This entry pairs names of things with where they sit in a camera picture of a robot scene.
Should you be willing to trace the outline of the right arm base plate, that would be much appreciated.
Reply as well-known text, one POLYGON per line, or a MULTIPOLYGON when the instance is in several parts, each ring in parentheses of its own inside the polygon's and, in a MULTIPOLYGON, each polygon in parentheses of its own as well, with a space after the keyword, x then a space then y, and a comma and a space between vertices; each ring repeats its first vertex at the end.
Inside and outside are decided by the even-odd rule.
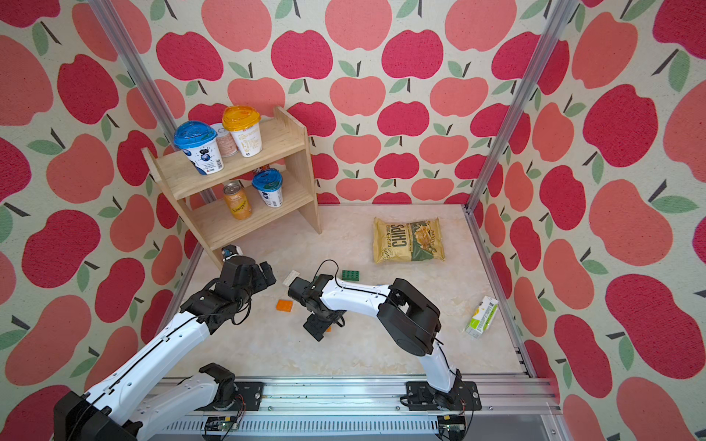
POLYGON ((425 381, 406 382, 406 392, 400 397, 400 404, 410 411, 481 411, 480 393, 474 382, 457 380, 449 392, 437 391, 425 381))

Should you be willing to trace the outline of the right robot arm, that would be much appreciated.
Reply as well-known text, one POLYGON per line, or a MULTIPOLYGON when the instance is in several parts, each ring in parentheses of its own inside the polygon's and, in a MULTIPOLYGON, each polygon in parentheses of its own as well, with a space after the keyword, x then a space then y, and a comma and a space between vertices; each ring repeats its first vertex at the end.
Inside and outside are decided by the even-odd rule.
POLYGON ((461 402, 461 381, 437 338, 441 311, 407 280, 362 285, 323 274, 312 281, 294 277, 287 286, 288 296, 310 312, 303 328, 316 341, 332 325, 343 327, 348 312, 375 317, 400 348, 418 358, 439 407, 450 409, 461 402))

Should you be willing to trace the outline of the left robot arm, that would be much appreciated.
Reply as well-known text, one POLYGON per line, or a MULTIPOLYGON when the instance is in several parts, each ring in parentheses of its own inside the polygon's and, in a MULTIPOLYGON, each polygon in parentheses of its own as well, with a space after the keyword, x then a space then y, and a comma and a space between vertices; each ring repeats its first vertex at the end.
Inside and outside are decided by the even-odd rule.
POLYGON ((216 363, 201 367, 172 389, 148 394, 165 374, 225 323, 249 313, 255 294, 273 286, 272 267, 229 252, 220 276, 190 296, 169 324, 105 380, 83 394, 67 393, 53 410, 56 440, 149 440, 198 410, 230 411, 233 429, 259 407, 259 392, 240 386, 216 363))

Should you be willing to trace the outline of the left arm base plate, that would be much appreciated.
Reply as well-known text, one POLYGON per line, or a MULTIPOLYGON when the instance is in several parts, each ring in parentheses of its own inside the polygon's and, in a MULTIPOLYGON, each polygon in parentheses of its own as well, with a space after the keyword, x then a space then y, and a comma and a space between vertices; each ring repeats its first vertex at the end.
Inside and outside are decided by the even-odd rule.
POLYGON ((218 386, 214 400, 207 406, 213 411, 257 412, 265 384, 259 381, 226 380, 218 386))

